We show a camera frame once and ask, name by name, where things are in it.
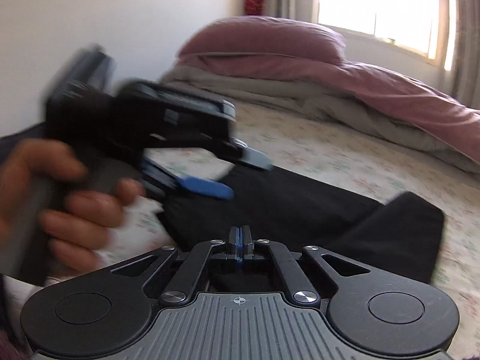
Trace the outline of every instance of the black mechanical base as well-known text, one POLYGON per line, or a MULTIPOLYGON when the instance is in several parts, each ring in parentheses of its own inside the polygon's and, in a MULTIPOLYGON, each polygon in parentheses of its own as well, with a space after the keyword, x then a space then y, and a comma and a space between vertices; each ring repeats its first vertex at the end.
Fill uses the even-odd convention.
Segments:
POLYGON ((317 246, 253 242, 244 226, 47 287, 21 323, 34 360, 440 360, 459 315, 437 288, 317 246), (272 291, 221 293, 224 275, 262 275, 272 291))

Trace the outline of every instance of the bed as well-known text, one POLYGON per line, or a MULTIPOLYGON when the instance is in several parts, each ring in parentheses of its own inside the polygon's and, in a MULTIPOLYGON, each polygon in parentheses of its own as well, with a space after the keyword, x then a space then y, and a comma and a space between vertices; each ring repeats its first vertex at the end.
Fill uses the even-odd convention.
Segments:
MULTIPOLYGON (((480 352, 480 184, 438 159, 351 128, 306 120, 266 107, 235 103, 237 137, 271 156, 278 167, 386 202, 412 191, 447 217, 433 284, 460 310, 449 353, 480 352)), ((201 150, 155 150, 150 156, 176 174, 218 179, 231 167, 201 150)))

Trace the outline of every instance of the window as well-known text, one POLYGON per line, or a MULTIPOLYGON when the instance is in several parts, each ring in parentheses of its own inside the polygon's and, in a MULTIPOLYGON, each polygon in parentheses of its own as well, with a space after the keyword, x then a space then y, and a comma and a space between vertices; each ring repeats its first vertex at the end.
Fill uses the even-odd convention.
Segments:
POLYGON ((436 56, 439 0, 319 0, 318 21, 436 56))

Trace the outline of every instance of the metal pivot screw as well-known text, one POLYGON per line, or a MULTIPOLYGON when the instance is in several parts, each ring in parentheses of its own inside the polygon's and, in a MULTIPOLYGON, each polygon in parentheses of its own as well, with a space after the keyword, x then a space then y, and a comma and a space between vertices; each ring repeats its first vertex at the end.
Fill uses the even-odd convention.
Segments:
POLYGON ((185 300, 187 296, 181 291, 167 291, 162 294, 162 299, 168 303, 178 303, 185 300))
POLYGON ((294 293, 293 298, 300 303, 312 303, 317 300, 317 294, 311 291, 299 291, 294 293))

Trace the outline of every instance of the window frame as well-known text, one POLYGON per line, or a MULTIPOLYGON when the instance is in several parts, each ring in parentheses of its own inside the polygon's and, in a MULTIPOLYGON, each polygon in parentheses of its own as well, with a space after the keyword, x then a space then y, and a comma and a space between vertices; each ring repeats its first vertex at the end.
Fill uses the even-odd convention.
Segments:
POLYGON ((379 38, 372 34, 320 23, 318 21, 319 11, 320 11, 320 0, 314 0, 313 11, 312 11, 312 22, 331 28, 332 30, 339 32, 341 35, 347 35, 347 37, 354 37, 357 39, 375 42, 376 44, 382 44, 382 45, 385 45, 386 47, 389 47, 390 49, 401 52, 402 54, 406 54, 408 56, 415 57, 417 59, 420 59, 423 62, 426 62, 428 64, 431 64, 437 67, 440 67, 440 66, 443 67, 443 65, 445 64, 446 47, 447 47, 448 35, 449 35, 449 19, 450 19, 449 0, 439 0, 437 49, 435 52, 435 58, 433 59, 428 57, 428 52, 423 53, 420 50, 416 50, 402 44, 391 43, 387 39, 379 38))

